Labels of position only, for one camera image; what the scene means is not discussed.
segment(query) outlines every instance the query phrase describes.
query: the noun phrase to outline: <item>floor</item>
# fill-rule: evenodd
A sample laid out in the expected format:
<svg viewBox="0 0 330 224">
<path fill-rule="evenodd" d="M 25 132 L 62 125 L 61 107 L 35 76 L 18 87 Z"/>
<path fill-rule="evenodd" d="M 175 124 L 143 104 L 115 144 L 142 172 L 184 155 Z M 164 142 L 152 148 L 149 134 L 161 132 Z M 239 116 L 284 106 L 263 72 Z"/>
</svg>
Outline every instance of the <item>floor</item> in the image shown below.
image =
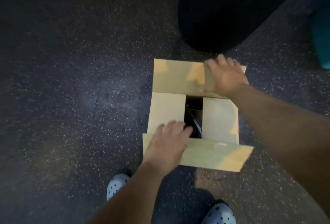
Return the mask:
<svg viewBox="0 0 330 224">
<path fill-rule="evenodd" d="M 254 87 L 330 114 L 309 18 L 323 0 L 287 0 L 227 56 Z M 178 0 L 0 0 L 2 223 L 84 223 L 106 187 L 142 160 L 154 58 L 214 56 L 180 39 Z M 324 213 L 255 146 L 241 173 L 179 167 L 159 190 L 153 223 L 199 223 L 214 199 L 238 223 L 324 223 Z"/>
</svg>

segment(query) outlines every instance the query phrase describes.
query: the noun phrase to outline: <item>light blue shoe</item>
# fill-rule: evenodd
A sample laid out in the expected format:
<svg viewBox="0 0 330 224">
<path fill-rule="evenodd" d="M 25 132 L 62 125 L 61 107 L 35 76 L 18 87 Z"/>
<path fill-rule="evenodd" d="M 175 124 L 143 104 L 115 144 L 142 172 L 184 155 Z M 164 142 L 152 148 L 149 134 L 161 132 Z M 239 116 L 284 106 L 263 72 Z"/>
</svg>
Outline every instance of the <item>light blue shoe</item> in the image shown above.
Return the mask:
<svg viewBox="0 0 330 224">
<path fill-rule="evenodd" d="M 108 188 L 107 188 L 107 200 L 109 201 L 111 197 L 114 196 L 115 193 L 118 192 L 118 190 L 128 182 L 129 176 L 120 173 L 118 175 L 115 175 L 111 181 L 109 182 Z"/>
<path fill-rule="evenodd" d="M 236 224 L 236 219 L 230 207 L 221 202 L 213 205 L 204 216 L 202 224 Z"/>
</svg>

